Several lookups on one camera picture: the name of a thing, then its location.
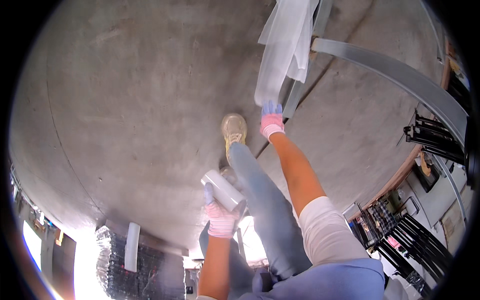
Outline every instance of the concrete floor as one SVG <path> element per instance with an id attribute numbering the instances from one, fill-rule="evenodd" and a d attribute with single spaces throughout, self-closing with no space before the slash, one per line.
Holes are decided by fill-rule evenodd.
<path id="1" fill-rule="evenodd" d="M 206 217 L 202 175 L 218 168 L 222 117 L 242 114 L 259 154 L 253 102 L 275 2 L 64 1 L 25 63 L 10 153 L 26 194 L 74 239 L 110 218 L 195 249 Z M 440 81 L 436 43 L 417 0 L 336 0 L 326 38 L 400 59 Z M 307 85 L 331 57 L 319 55 Z M 417 102 L 335 60 L 287 134 L 338 208 L 371 199 L 412 149 L 396 143 Z M 259 161 L 283 176 L 272 147 Z"/>

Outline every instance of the blue jeans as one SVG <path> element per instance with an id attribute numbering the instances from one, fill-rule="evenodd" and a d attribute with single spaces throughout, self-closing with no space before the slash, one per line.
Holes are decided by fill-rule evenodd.
<path id="1" fill-rule="evenodd" d="M 246 193 L 247 205 L 253 217 L 255 232 L 265 248 L 270 272 L 285 280 L 312 266 L 303 248 L 301 230 L 292 213 L 292 205 L 262 170 L 250 149 L 240 143 L 230 146 L 230 164 Z M 200 234 L 202 253 L 208 246 L 207 223 Z M 253 271 L 240 256 L 237 242 L 230 241 L 230 293 L 236 299 L 252 291 Z"/>

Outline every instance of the sneaker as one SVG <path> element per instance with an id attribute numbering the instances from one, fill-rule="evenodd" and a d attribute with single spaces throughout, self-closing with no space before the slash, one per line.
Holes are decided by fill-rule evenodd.
<path id="1" fill-rule="evenodd" d="M 227 160 L 230 164 L 230 145 L 235 142 L 245 144 L 245 138 L 247 137 L 247 122 L 239 114 L 228 114 L 222 120 L 222 134 L 225 138 Z"/>

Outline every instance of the white plastic bag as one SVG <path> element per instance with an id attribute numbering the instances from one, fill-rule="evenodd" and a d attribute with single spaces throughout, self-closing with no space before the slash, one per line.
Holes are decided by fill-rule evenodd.
<path id="1" fill-rule="evenodd" d="M 277 0 L 258 39 L 265 45 L 255 89 L 258 106 L 268 100 L 278 103 L 285 76 L 305 82 L 313 12 L 318 1 Z"/>

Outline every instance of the pink striped glove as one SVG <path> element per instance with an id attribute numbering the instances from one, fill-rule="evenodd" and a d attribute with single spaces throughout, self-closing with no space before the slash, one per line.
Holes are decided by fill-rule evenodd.
<path id="1" fill-rule="evenodd" d="M 262 108 L 262 123 L 260 125 L 260 133 L 270 142 L 270 135 L 275 132 L 285 133 L 284 128 L 282 105 L 278 104 L 275 107 L 271 100 L 264 103 L 264 107 Z"/>
<path id="2" fill-rule="evenodd" d="M 208 234 L 212 237 L 231 239 L 233 238 L 233 227 L 235 221 L 240 218 L 240 212 L 238 208 L 229 212 L 220 203 L 213 198 L 213 185 L 210 182 L 205 184 L 205 210 L 207 211 L 208 218 L 210 219 L 210 228 Z"/>

